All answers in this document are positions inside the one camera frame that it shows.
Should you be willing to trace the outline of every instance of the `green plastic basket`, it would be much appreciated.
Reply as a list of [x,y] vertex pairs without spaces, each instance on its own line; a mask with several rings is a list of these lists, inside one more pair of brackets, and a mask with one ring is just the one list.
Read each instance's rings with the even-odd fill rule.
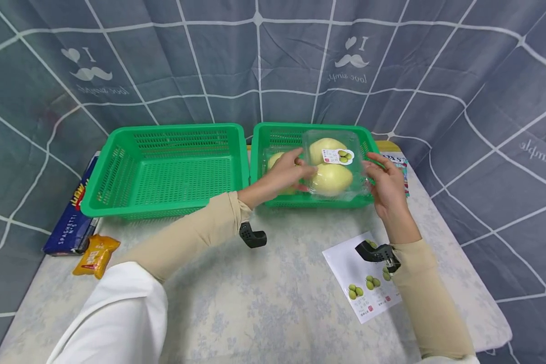
[[[379,149],[370,132],[361,126],[344,125],[320,125],[297,123],[259,123],[253,131],[253,143],[251,145],[251,181],[254,183],[266,172],[265,153],[273,149],[286,152],[288,149],[301,147],[301,135],[305,131],[319,130],[348,130],[353,131],[360,139],[362,153],[378,153]],[[356,208],[364,207],[374,202],[372,195],[356,196],[353,200],[345,202],[339,200],[320,200],[310,193],[297,192],[295,195],[281,195],[266,202],[266,206],[272,207],[323,207],[323,208]]]
[[122,127],[101,150],[81,211],[125,219],[179,216],[248,184],[238,124]]

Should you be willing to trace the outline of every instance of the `wrist mount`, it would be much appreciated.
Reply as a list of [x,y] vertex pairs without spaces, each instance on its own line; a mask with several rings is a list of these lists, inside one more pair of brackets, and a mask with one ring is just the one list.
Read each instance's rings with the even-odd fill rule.
[[356,246],[356,252],[365,261],[372,261],[375,263],[379,261],[386,262],[386,267],[391,275],[400,268],[400,261],[394,256],[392,246],[388,244],[372,248],[372,245],[370,245],[368,241],[362,241]]
[[251,224],[248,221],[241,223],[239,235],[251,249],[261,248],[261,246],[267,244],[267,234],[265,234],[265,231],[253,231]]

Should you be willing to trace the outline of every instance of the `beige sleeve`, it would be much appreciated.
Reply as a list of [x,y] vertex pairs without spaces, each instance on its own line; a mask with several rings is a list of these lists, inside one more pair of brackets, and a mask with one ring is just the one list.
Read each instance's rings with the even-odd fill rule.
[[250,208],[239,201],[236,192],[215,196],[206,207],[178,219],[128,250],[117,264],[135,261],[163,283],[210,246],[237,235],[250,214]]
[[475,355],[465,322],[437,271],[437,259],[425,241],[393,245],[400,268],[392,277],[411,318],[423,358],[462,359]]

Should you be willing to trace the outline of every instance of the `hand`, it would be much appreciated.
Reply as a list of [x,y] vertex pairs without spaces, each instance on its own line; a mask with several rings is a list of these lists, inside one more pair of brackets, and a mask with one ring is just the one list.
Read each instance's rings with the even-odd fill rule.
[[239,200],[252,209],[261,203],[276,198],[280,191],[288,187],[307,191],[307,187],[300,185],[299,180],[313,177],[317,172],[317,167],[307,165],[305,161],[299,158],[301,152],[303,152],[303,148],[284,153],[265,176],[239,191]]
[[376,213],[383,221],[391,243],[404,244],[420,240],[419,229],[406,203],[402,171],[380,154],[368,153],[367,156],[384,166],[362,161],[366,173],[376,183],[370,188],[370,193],[374,197]]

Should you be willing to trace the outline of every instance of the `yellow snack bag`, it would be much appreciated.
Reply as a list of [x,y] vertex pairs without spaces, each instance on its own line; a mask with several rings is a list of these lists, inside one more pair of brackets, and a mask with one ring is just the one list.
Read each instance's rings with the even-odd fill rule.
[[73,270],[74,276],[94,275],[98,280],[103,277],[105,268],[111,259],[111,253],[119,248],[119,242],[99,234],[89,237],[89,248]]

